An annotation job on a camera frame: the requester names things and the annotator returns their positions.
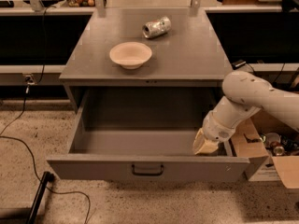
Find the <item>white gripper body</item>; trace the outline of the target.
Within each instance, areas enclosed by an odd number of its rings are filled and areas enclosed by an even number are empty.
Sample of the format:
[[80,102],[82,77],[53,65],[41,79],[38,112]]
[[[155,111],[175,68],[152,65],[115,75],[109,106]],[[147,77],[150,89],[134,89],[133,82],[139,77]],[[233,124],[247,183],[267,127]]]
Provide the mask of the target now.
[[221,124],[213,112],[209,111],[203,120],[202,130],[206,139],[213,142],[225,142],[233,136],[237,125],[237,122]]

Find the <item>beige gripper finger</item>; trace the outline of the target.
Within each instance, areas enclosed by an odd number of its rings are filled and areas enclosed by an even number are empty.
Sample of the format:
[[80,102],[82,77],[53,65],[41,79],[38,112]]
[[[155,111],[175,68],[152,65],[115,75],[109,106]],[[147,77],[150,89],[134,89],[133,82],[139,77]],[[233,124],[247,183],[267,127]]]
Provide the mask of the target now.
[[193,141],[192,152],[194,154],[198,154],[204,142],[205,142],[205,136],[203,130],[199,129]]
[[213,140],[209,140],[209,139],[205,139],[204,144],[202,145],[202,147],[200,148],[200,151],[198,154],[204,154],[204,155],[209,155],[212,154],[213,152],[215,152],[218,149],[218,141],[213,141]]

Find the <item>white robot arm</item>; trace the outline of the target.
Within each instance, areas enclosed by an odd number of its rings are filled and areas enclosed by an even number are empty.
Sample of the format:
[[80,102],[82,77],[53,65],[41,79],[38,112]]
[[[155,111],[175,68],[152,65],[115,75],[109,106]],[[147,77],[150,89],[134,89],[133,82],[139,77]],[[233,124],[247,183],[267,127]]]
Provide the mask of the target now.
[[263,110],[295,131],[299,129],[299,95],[274,88],[245,71],[234,71],[222,82],[223,96],[210,110],[197,132],[192,152],[211,154],[228,141],[245,119]]

